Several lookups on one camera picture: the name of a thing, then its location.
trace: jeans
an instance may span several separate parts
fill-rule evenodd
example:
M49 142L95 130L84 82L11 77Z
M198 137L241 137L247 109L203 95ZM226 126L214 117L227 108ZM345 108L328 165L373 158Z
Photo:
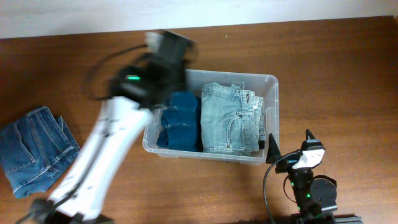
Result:
M161 130L156 145L181 151L202 151L200 137L200 98L190 91L172 93L160 118Z
M15 197L45 192L68 169L80 148L62 117L43 106L0 132L0 165Z
M250 155L264 148L262 97L240 87L210 83L201 94L204 152Z

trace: wood grain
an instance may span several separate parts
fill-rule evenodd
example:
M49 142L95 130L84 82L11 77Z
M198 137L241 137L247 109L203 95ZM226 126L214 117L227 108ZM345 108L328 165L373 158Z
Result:
M322 140L326 154L314 171L338 181L336 214L355 213L365 223L397 223L398 30L393 17L175 31L198 44L191 68L278 78L281 150L298 149L306 128ZM0 40L0 125L47 105L64 117L82 145L100 108L81 94L84 74L100 58L143 40L144 32ZM110 62L95 84L139 53ZM161 158L138 141L114 178L103 213L117 223L266 220L262 176L267 168ZM297 212L283 194L284 177L269 176L275 216ZM18 200L3 173L0 181L0 223L15 222L34 198L56 187Z

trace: blue denim clothing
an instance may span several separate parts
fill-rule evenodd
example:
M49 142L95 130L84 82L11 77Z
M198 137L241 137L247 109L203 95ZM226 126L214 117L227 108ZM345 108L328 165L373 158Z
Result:
M14 195L45 192L68 169L80 148L62 117L43 106L0 132L0 165Z
M156 145L169 149L202 151L200 137L201 100L190 91L172 93L160 118L161 130Z
M262 97L240 87L210 83L201 94L204 152L249 155L264 141Z

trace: plastic bin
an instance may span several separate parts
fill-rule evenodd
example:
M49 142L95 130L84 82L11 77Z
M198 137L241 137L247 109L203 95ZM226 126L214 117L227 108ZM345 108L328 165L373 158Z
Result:
M262 96L264 121L266 129L266 148L252 154L252 156L232 156L224 154L212 154L204 152L186 152L156 145L157 138L162 126L160 117L162 110L154 111L154 119L145 127L142 145L148 152L153 152L162 157L186 157L196 159L213 159L219 161L240 162L242 164L259 165L266 162L268 150L268 135L272 133L279 145L279 102L278 102L278 79L272 75L258 75L231 72L212 72L202 70L187 70L187 85L196 96L201 96L204 84L217 82L220 85L231 86L232 83L239 85L243 90L253 90L256 96Z

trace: gray plastic container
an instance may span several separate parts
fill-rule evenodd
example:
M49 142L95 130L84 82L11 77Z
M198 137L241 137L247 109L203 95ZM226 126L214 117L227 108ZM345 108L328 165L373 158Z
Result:
M231 72L212 72L201 70L187 70L187 85L189 90L196 96L201 96L201 89L204 84L217 82L220 85L239 85L243 90L253 90L256 96L262 96L264 121L266 122L266 148L252 156L232 156L224 154L213 154L204 152L186 152L158 147L156 145L159 133L162 130L160 117L162 110L154 111L154 119L151 124L145 127L142 145L148 152L153 152L162 157L186 157L195 159L213 159L219 161L240 162L242 164L259 165L266 162L268 150L268 135L274 135L279 145L279 102L278 102L278 79L272 75L258 75Z

